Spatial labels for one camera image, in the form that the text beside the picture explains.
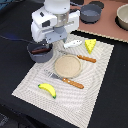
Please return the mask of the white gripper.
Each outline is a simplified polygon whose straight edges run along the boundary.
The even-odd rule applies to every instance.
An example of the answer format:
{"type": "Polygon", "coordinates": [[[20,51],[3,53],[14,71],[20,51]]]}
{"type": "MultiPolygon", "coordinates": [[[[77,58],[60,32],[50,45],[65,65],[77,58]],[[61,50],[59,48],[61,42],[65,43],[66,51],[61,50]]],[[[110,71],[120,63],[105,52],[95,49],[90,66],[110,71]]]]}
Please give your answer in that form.
{"type": "Polygon", "coordinates": [[[80,12],[52,14],[43,7],[32,13],[31,32],[33,40],[48,44],[58,40],[66,41],[67,35],[79,27],[80,12]]]}

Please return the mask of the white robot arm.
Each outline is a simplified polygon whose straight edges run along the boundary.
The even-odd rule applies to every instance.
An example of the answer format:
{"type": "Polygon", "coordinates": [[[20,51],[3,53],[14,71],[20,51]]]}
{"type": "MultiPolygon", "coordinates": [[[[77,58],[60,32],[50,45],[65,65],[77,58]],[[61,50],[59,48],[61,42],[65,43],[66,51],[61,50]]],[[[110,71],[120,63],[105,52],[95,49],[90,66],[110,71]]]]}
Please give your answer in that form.
{"type": "Polygon", "coordinates": [[[80,11],[70,13],[70,0],[44,0],[44,6],[32,13],[33,40],[48,44],[63,40],[79,27],[80,11]]]}

